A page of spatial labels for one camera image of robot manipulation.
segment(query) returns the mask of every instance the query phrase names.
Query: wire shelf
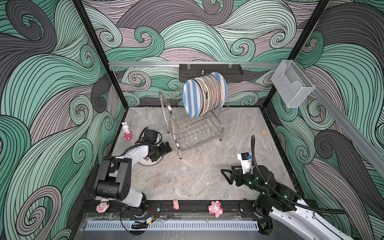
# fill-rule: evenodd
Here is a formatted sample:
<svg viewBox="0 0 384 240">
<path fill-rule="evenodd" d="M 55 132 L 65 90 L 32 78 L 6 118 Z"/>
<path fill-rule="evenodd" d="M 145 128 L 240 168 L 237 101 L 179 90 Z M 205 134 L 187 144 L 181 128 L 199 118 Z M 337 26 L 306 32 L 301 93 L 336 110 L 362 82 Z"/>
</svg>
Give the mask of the wire shelf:
<svg viewBox="0 0 384 240">
<path fill-rule="evenodd" d="M 221 113 L 229 109 L 228 105 L 224 104 L 225 108 L 219 108 L 197 118 L 191 118 L 183 106 L 172 108 L 169 104 L 169 99 L 174 99 L 175 96 L 180 96 L 181 93 L 182 91 L 176 91 L 164 94 L 159 91 L 167 132 L 172 132 L 173 139 L 179 150 L 180 159 L 182 159 L 182 152 L 187 149 L 218 137 L 220 137 L 220 140 L 222 139 L 224 127 L 219 117 Z"/>
</svg>

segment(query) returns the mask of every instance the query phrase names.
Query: pink bear figurine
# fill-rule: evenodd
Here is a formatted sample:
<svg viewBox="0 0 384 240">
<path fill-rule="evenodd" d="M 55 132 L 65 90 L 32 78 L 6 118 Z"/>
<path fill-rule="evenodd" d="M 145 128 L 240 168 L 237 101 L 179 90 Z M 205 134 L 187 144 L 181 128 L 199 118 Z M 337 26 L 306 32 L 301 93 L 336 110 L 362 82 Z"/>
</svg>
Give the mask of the pink bear figurine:
<svg viewBox="0 0 384 240">
<path fill-rule="evenodd" d="M 223 209 L 221 208 L 221 203 L 219 201 L 212 201 L 212 205 L 208 206 L 209 213 L 215 214 L 215 217 L 218 218 L 220 215 L 223 214 Z"/>
<path fill-rule="evenodd" d="M 179 207 L 179 201 L 178 200 L 173 200 L 173 208 L 176 209 L 176 210 L 179 210 L 180 207 Z"/>
</svg>

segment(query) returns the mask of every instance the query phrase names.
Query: white mesh basket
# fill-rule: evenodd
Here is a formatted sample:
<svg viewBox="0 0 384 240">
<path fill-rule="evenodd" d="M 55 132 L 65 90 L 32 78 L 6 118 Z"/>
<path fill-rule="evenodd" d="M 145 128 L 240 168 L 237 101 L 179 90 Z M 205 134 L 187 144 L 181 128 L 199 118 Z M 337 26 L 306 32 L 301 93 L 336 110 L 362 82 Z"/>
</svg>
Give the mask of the white mesh basket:
<svg viewBox="0 0 384 240">
<path fill-rule="evenodd" d="M 272 82 L 288 108 L 298 108 L 314 90 L 304 68 L 293 60 L 283 60 L 272 76 Z"/>
</svg>

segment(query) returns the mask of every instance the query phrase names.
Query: wallpaper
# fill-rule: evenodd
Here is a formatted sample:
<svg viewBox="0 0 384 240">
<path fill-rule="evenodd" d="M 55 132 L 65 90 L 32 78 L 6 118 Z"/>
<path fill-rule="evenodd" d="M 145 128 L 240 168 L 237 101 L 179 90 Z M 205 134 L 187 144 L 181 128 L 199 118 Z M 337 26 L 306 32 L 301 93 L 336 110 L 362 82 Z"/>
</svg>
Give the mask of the wallpaper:
<svg viewBox="0 0 384 240">
<path fill-rule="evenodd" d="M 0 31 L 0 232 L 68 239 L 124 109 L 71 0 L 0 1 Z"/>
<path fill-rule="evenodd" d="M 328 8 L 297 61 L 384 155 L 383 7 L 356 1 Z M 356 239 L 383 239 L 384 180 L 321 103 L 310 95 L 286 108 L 277 93 L 267 111 L 304 194 L 346 212 L 325 218 Z"/>
<path fill-rule="evenodd" d="M 287 59 L 317 5 L 288 0 L 83 0 L 109 61 Z M 159 106 L 158 91 L 181 90 L 177 68 L 115 68 L 127 102 Z M 244 68 L 227 104 L 261 105 L 274 69 Z M 175 103 L 182 96 L 175 95 Z"/>
</svg>

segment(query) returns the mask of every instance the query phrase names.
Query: white bunny toy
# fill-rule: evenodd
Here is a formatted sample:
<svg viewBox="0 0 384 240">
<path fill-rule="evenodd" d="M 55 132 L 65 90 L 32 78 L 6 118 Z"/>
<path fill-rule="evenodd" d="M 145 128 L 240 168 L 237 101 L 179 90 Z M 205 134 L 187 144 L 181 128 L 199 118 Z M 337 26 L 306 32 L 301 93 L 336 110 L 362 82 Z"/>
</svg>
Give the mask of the white bunny toy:
<svg viewBox="0 0 384 240">
<path fill-rule="evenodd" d="M 122 132 L 124 133 L 130 133 L 129 126 L 127 125 L 127 122 L 122 122 Z"/>
</svg>

